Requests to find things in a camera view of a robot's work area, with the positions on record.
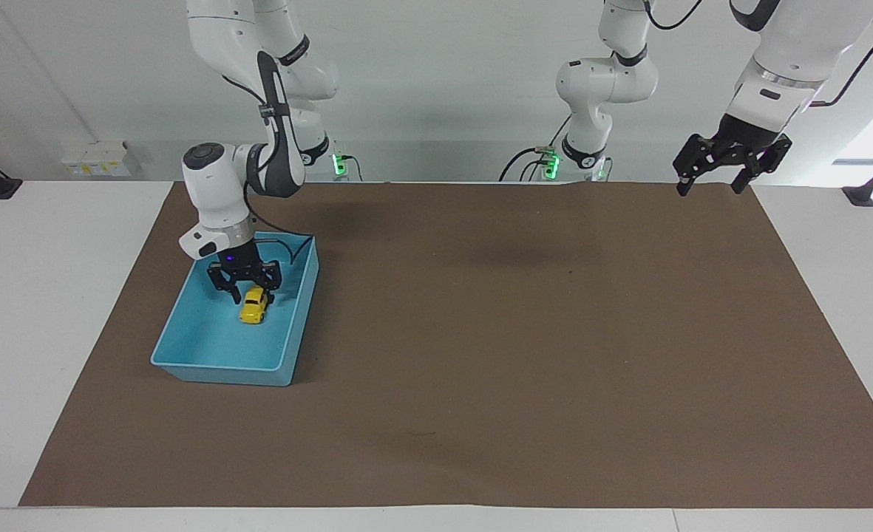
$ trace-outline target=robotic arm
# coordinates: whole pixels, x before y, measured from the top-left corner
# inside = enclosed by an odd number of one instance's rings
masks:
[[[183,155],[183,179],[200,222],[180,238],[193,259],[217,254],[207,273],[218,290],[240,302],[237,282],[266,290],[282,281],[276,262],[262,262],[245,205],[244,187],[288,198],[305,182],[331,141],[310,102],[294,109],[290,94],[327,100],[337,92],[337,73],[309,53],[291,0],[187,0],[190,41],[224,80],[258,103],[267,143],[233,146],[204,143]]]
[[[719,131],[694,134],[673,167],[680,196],[696,178],[741,165],[731,185],[741,193],[763,172],[774,172],[791,148],[782,132],[804,112],[834,73],[841,55],[873,22],[873,0],[730,0],[739,24],[761,44],[735,85]]]
[[[558,72],[558,95],[571,107],[561,152],[581,171],[593,171],[611,135],[613,119],[601,105],[646,100],[656,90],[659,72],[646,52],[649,27],[643,0],[606,0],[598,33],[613,54],[571,61]]]

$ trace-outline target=cable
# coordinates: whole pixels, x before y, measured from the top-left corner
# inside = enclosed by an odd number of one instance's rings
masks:
[[[304,242],[302,242],[302,245],[298,246],[298,249],[295,250],[294,255],[291,256],[291,263],[292,263],[292,264],[295,263],[295,259],[298,259],[298,255],[299,255],[299,253],[301,253],[302,250],[305,249],[305,246],[307,246],[308,243],[311,242],[311,240],[314,240],[314,239],[315,239],[314,236],[309,236],[307,239],[305,239]]]
[[[257,169],[257,172],[264,171],[265,168],[268,168],[268,165],[271,164],[275,160],[275,155],[278,154],[279,144],[281,138],[278,136],[278,120],[275,117],[269,118],[271,123],[273,124],[273,128],[271,128],[271,140],[274,143],[274,147],[271,149],[271,154],[268,155],[268,159],[262,163],[262,165]]]
[[[247,93],[253,95],[253,98],[256,98],[256,100],[258,100],[258,102],[260,104],[265,105],[265,101],[262,100],[259,97],[259,95],[254,93],[254,91],[251,90],[249,87],[246,87],[245,85],[239,84],[236,81],[230,80],[230,78],[227,78],[225,75],[223,76],[223,80],[226,80],[226,82],[229,83],[230,85],[233,85],[233,87],[238,87],[238,88],[242,89],[243,91],[246,91]]]
[[[611,167],[608,169],[608,173],[606,173],[606,175],[604,176],[604,183],[611,182],[611,173],[613,173],[613,158],[612,157],[608,157],[604,160],[604,166],[606,166],[606,164],[608,164],[608,163],[611,163]]]
[[[505,169],[503,171],[501,171],[501,175],[498,176],[498,182],[501,183],[501,182],[505,181],[505,174],[508,173],[508,169],[510,169],[512,167],[512,165],[514,165],[514,162],[518,161],[518,159],[524,157],[525,155],[533,154],[533,153],[534,153],[534,148],[526,148],[526,149],[522,149],[522,151],[519,151],[517,154],[515,154],[514,157],[512,157],[512,160],[509,161],[507,165],[505,165]]]
[[[361,171],[361,161],[358,161],[354,155],[342,155],[341,161],[354,161],[354,164],[358,166],[358,179],[362,182],[364,181],[364,173]]]
[[[836,103],[840,101],[843,95],[847,94],[847,89],[849,89],[851,84],[853,84],[853,81],[856,80],[856,77],[860,74],[860,71],[863,70],[864,65],[866,65],[866,62],[869,61],[869,58],[871,57],[873,57],[873,47],[868,52],[866,52],[866,56],[864,56],[863,60],[860,61],[860,64],[858,64],[855,70],[853,70],[851,77],[849,77],[849,80],[844,84],[844,88],[840,89],[840,92],[838,93],[838,95],[836,95],[836,98],[834,98],[834,100],[812,101],[809,107],[831,107],[832,105],[836,105]]]
[[[522,181],[524,181],[525,172],[528,171],[528,168],[530,168],[530,166],[534,166],[534,169],[538,169],[538,166],[541,166],[542,164],[544,164],[544,163],[542,163],[540,161],[531,161],[530,163],[525,165],[525,168],[522,169],[522,171],[521,171],[521,175],[518,176],[518,182],[521,183]]]
[[[689,17],[693,16],[693,13],[699,9],[699,5],[702,4],[702,0],[696,0],[696,4],[693,5],[693,9],[689,10],[689,13],[686,13],[686,16],[682,17],[677,23],[672,24],[672,26],[663,26],[655,18],[653,18],[653,6],[651,6],[649,0],[643,0],[643,7],[646,7],[646,16],[650,17],[651,23],[656,27],[657,30],[675,30],[677,27],[683,25],[684,21],[689,20]]]
[[[259,239],[257,239],[256,243],[258,245],[266,245],[267,243],[276,243],[277,245],[282,245],[282,247],[284,247],[284,249],[288,250],[288,257],[290,257],[291,263],[292,264],[295,263],[295,253],[291,251],[291,246],[287,245],[287,243],[285,243],[285,240],[280,240],[280,239],[261,239],[261,240],[259,240]]]
[[[568,117],[564,119],[564,123],[562,123],[562,124],[561,124],[561,127],[558,128],[557,133],[554,134],[554,136],[552,136],[552,138],[551,138],[551,142],[548,142],[548,146],[551,146],[552,148],[554,148],[554,141],[557,140],[558,135],[561,134],[561,132],[564,131],[564,128],[565,128],[565,127],[567,127],[569,121],[571,121],[571,115],[568,115]],[[543,163],[543,162],[544,162],[544,159],[545,159],[545,156],[544,156],[544,155],[541,155],[540,157],[538,157],[538,162],[539,162],[539,163]],[[536,171],[538,171],[538,166],[535,166],[534,168],[531,169],[531,177],[528,178],[529,183],[530,183],[531,181],[534,181],[534,173],[535,173]]]
[[[259,213],[256,212],[256,209],[253,209],[253,206],[249,202],[249,182],[248,181],[246,182],[246,185],[244,185],[242,188],[242,201],[246,203],[246,208],[249,209],[249,212],[251,213],[251,215],[253,215],[254,219],[256,219],[257,222],[264,223],[264,225],[267,225],[268,227],[271,227],[280,233],[288,233],[288,235],[306,236],[307,237],[307,239],[305,239],[305,241],[302,242],[302,244],[300,246],[298,246],[298,249],[294,253],[291,252],[291,247],[288,247],[288,245],[286,245],[284,242],[282,242],[282,245],[285,246],[285,249],[288,249],[288,253],[291,255],[291,264],[295,263],[295,259],[298,259],[298,255],[300,255],[302,250],[305,249],[305,246],[307,246],[308,243],[311,242],[311,240],[315,239],[314,235],[308,235],[308,233],[298,233],[296,231],[291,231],[291,229],[285,229],[284,227],[279,227],[278,225],[275,225],[274,223],[269,222],[267,219],[262,218],[259,215]]]

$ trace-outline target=yellow toy car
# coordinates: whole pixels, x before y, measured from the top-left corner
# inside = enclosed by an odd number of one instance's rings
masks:
[[[274,296],[268,293],[264,287],[253,285],[246,293],[246,299],[240,310],[240,321],[247,324],[260,324],[265,316],[268,304],[273,302]]]

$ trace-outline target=blue plastic tray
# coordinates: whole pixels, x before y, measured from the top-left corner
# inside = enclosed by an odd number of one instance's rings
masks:
[[[256,233],[257,239],[281,239],[298,249],[304,236]],[[274,292],[261,324],[240,322],[240,306],[226,292],[214,289],[206,267],[214,256],[197,260],[173,306],[150,364],[193,383],[288,386],[298,359],[298,347],[318,277],[315,242],[295,259],[294,266],[278,243],[259,245],[262,259],[278,260],[282,286]],[[251,286],[240,282],[240,292]]]

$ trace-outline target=table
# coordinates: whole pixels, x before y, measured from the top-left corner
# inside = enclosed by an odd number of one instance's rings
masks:
[[[0,508],[17,504],[169,186],[30,182],[0,202]],[[852,208],[834,189],[755,191],[873,397],[873,211]],[[58,285],[55,270],[86,289]],[[241,522],[251,529],[848,530],[873,528],[873,511],[0,509],[0,529],[212,530]]]

